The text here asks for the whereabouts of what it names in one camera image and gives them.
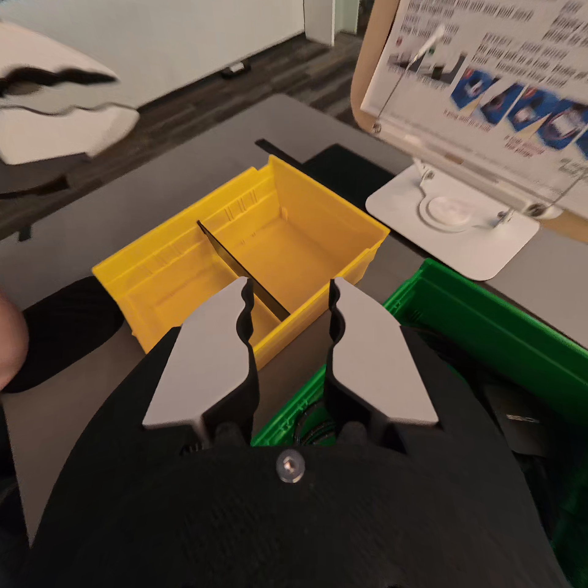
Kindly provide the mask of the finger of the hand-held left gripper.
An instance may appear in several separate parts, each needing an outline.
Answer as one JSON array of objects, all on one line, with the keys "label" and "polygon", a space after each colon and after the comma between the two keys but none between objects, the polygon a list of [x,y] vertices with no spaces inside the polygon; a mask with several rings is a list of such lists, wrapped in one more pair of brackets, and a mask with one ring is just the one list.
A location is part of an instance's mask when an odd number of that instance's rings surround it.
[{"label": "finger of the hand-held left gripper", "polygon": [[118,76],[89,56],[45,35],[1,21],[1,90],[20,84],[55,87],[114,84]]},{"label": "finger of the hand-held left gripper", "polygon": [[23,165],[79,154],[92,158],[128,136],[138,121],[137,110],[118,104],[56,113],[2,106],[1,160]]}]

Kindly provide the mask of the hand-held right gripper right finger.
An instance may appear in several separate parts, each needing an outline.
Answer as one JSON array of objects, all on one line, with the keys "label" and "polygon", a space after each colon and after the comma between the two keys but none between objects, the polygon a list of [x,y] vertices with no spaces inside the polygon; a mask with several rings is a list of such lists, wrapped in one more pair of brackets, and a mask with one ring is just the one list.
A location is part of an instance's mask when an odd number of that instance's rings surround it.
[{"label": "hand-held right gripper right finger", "polygon": [[386,422],[433,427],[439,417],[401,330],[384,306],[342,277],[329,286],[332,340],[325,400],[333,392]]}]

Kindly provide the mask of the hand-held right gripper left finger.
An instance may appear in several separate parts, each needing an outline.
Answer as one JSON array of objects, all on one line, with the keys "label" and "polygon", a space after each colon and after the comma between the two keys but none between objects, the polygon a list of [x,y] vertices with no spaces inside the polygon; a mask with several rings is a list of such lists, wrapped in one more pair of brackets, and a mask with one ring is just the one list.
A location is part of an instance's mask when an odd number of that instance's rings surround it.
[{"label": "hand-held right gripper left finger", "polygon": [[183,322],[143,417],[144,428],[216,430],[232,422],[252,430],[260,400],[249,342],[253,307],[252,280],[237,279]]}]

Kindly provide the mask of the green plastic bin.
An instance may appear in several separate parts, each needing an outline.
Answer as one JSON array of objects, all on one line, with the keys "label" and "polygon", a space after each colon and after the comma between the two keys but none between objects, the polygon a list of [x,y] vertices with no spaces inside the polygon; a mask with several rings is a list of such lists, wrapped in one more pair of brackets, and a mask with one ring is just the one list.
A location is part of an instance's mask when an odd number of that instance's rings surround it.
[{"label": "green plastic bin", "polygon": [[431,259],[384,308],[474,386],[504,381],[545,416],[549,457],[517,456],[564,574],[587,587],[587,350]]}]

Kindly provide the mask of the dark grey usb hub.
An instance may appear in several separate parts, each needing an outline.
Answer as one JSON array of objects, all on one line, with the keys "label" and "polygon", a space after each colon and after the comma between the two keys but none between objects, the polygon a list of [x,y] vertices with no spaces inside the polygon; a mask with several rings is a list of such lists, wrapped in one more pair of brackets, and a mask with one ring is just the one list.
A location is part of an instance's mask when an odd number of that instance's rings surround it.
[{"label": "dark grey usb hub", "polygon": [[511,452],[523,457],[548,458],[545,416],[533,396],[504,381],[485,383],[481,389]]}]

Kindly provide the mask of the yellow plastic bin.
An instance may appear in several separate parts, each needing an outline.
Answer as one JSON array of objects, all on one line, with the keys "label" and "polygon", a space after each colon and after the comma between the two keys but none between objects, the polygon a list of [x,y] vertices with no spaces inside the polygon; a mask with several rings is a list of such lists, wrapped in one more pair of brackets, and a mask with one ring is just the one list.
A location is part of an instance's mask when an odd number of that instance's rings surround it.
[{"label": "yellow plastic bin", "polygon": [[289,312],[282,320],[255,299],[258,369],[327,311],[331,279],[363,278],[390,232],[270,156],[92,268],[145,353],[238,277],[198,222]]}]

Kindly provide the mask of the person's left forearm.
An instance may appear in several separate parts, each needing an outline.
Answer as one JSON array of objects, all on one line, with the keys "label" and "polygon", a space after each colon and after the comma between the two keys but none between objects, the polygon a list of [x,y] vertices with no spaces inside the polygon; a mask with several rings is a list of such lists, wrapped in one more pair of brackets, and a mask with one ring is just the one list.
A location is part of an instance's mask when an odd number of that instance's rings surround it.
[{"label": "person's left forearm", "polygon": [[1,292],[1,391],[25,364],[28,344],[24,314]]}]

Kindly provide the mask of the white stand base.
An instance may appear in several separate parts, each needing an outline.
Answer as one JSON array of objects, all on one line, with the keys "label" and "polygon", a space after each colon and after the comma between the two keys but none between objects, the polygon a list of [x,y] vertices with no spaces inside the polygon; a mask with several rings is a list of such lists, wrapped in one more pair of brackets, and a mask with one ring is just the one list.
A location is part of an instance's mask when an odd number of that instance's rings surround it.
[{"label": "white stand base", "polygon": [[481,191],[416,160],[371,194],[366,210],[466,278],[494,278],[540,224]]}]

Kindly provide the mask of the dark flat mat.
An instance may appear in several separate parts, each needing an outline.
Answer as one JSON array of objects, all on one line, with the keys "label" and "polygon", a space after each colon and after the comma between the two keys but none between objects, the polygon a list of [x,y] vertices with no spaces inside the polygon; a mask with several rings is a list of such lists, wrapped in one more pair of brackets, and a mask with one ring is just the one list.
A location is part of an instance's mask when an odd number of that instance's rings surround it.
[{"label": "dark flat mat", "polygon": [[338,143],[306,160],[301,170],[334,192],[365,189],[372,193],[399,175]]}]

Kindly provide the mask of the instruction sheet on wooden board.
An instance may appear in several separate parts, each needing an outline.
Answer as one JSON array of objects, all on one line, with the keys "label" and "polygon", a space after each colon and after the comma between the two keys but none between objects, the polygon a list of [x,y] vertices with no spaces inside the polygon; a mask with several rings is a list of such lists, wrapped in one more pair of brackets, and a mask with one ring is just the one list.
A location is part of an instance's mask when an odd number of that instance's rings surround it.
[{"label": "instruction sheet on wooden board", "polygon": [[587,1],[376,1],[360,126],[587,219]]}]

